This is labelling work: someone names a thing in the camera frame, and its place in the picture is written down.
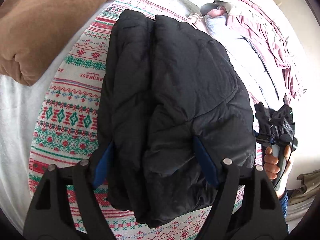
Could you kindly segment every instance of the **pile of clothes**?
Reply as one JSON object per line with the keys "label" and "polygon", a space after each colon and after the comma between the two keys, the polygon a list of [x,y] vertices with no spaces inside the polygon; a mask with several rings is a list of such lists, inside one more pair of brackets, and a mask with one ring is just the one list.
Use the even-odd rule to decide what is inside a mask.
{"label": "pile of clothes", "polygon": [[[254,165],[252,125],[247,89],[219,42],[166,16],[121,13],[98,110],[99,144],[114,144],[114,208],[155,228],[212,205],[224,158]],[[207,160],[196,158],[197,148]],[[201,161],[212,162],[210,178]]]}
{"label": "pile of clothes", "polygon": [[304,93],[298,58],[289,53],[276,24],[250,0],[214,0],[201,15],[189,16],[199,30],[227,50],[237,73],[247,72],[270,109],[299,99]]}

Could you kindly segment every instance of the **pillow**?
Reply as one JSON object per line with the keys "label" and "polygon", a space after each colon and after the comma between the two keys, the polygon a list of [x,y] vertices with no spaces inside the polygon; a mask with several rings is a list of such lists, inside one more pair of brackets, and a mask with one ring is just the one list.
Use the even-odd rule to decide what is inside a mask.
{"label": "pillow", "polygon": [[0,7],[0,74],[31,86],[107,0],[5,0]]}

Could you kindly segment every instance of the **black puffer jacket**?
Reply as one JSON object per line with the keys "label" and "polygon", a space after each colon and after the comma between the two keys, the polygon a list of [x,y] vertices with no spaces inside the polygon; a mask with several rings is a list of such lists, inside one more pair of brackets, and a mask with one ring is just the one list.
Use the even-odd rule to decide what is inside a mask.
{"label": "black puffer jacket", "polygon": [[157,227],[212,205],[193,152],[252,167],[248,92],[224,47],[188,23],[125,10],[112,29],[98,111],[98,140],[115,143],[108,200]]}

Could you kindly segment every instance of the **finger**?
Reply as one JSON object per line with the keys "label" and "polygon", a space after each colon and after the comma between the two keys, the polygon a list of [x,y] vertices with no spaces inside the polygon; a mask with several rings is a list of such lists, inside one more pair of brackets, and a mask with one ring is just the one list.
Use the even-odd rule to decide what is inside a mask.
{"label": "finger", "polygon": [[286,158],[287,161],[290,157],[290,153],[291,153],[291,147],[290,145],[287,145],[284,149],[284,157]]}
{"label": "finger", "polygon": [[272,173],[278,173],[280,171],[280,168],[274,164],[265,163],[263,166],[266,171],[270,171]]}
{"label": "finger", "polygon": [[270,155],[272,153],[272,148],[268,146],[264,152],[265,154]]}
{"label": "finger", "polygon": [[279,162],[279,159],[277,157],[272,156],[272,155],[265,155],[263,160],[266,163],[270,163],[270,164],[277,164]]}
{"label": "finger", "polygon": [[269,179],[276,179],[277,178],[277,174],[274,174],[270,171],[266,171],[266,174],[268,176]]}

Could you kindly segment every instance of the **patterned blanket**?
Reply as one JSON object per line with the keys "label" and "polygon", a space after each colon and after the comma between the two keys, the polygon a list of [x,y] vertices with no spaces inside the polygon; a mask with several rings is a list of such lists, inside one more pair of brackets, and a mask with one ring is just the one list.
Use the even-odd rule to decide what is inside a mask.
{"label": "patterned blanket", "polygon": [[[110,33],[125,9],[140,11],[153,19],[156,14],[161,14],[180,22],[188,21],[147,0],[116,0],[96,17],[59,67],[42,104],[30,151],[29,188],[32,194],[49,164],[54,163],[60,168],[75,165],[89,158],[98,147],[97,110]],[[253,107],[257,100],[249,94]],[[258,130],[257,120],[254,128]],[[256,163],[260,161],[261,148],[257,148]],[[241,203],[243,190],[238,192],[235,209]],[[76,228],[85,232],[73,186],[68,186],[67,191]],[[108,185],[101,185],[95,190],[95,195],[119,240],[193,240],[210,211],[210,207],[194,211],[150,229],[145,224],[137,223],[133,212],[114,209],[107,201],[107,192]]]}

